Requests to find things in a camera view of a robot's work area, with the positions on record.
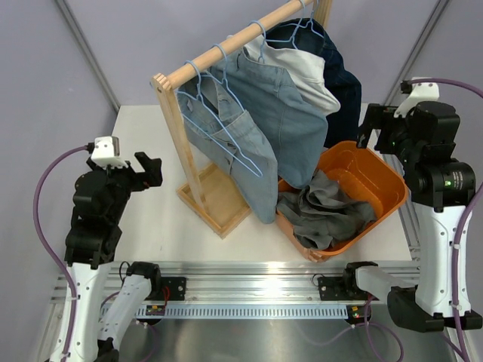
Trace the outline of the blue wire hanger with skirt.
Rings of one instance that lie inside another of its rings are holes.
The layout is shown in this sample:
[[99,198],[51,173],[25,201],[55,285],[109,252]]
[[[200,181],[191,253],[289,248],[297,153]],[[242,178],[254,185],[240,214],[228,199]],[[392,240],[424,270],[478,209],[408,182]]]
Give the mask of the blue wire hanger with skirt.
[[211,120],[215,121],[215,125],[218,126],[219,130],[222,131],[222,135],[228,137],[228,141],[218,140],[212,133],[208,132],[208,127],[202,125],[200,121],[195,121],[192,119],[193,111],[188,115],[185,112],[181,112],[184,121],[191,124],[197,131],[199,131],[203,136],[207,137],[209,140],[213,141],[217,146],[219,146],[228,155],[231,155],[236,161],[239,162],[248,172],[252,173],[255,177],[263,177],[263,171],[258,167],[258,165],[253,161],[252,158],[248,157],[242,150],[241,146],[236,141],[235,137],[228,130],[228,126],[220,119],[220,116],[205,102],[205,96],[202,93],[202,81],[204,78],[210,78],[215,83],[219,84],[224,90],[225,87],[221,85],[214,76],[207,71],[201,71],[193,61],[187,60],[184,64],[189,64],[196,73],[195,81],[195,95],[192,95],[184,90],[176,90],[175,94],[185,96],[188,100],[198,102],[201,107],[208,112]]

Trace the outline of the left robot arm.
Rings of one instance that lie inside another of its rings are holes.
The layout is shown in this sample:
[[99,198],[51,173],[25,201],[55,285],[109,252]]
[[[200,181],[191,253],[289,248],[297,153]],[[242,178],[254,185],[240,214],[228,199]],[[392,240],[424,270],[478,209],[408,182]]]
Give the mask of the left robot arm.
[[60,264],[68,292],[51,361],[117,361],[135,311],[145,299],[162,294],[158,265],[133,262],[108,312],[100,313],[127,202],[132,193],[162,184],[161,159],[144,152],[134,156],[143,168],[139,173],[129,164],[102,168],[88,160],[90,170],[75,182],[71,229]]

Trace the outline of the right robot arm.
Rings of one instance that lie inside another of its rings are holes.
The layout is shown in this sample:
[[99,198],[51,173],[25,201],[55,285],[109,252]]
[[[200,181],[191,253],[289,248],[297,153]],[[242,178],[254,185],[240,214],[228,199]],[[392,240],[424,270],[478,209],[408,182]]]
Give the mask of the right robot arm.
[[358,148],[378,130],[375,149],[394,155],[403,167],[420,227],[420,277],[410,284],[374,262],[352,262],[343,272],[343,292],[352,299],[375,297],[387,305],[394,324],[420,333],[482,327],[466,291],[466,230],[476,178],[452,156],[459,126],[453,106],[423,101],[407,114],[371,103],[359,128]]

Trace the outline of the grey pleated skirt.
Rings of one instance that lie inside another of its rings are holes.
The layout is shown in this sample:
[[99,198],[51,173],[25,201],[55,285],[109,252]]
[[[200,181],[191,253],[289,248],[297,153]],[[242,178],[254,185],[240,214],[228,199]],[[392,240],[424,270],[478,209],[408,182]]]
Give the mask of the grey pleated skirt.
[[280,192],[276,210],[293,226],[300,244],[315,250],[350,241],[377,221],[369,202],[349,197],[321,170],[300,191]]

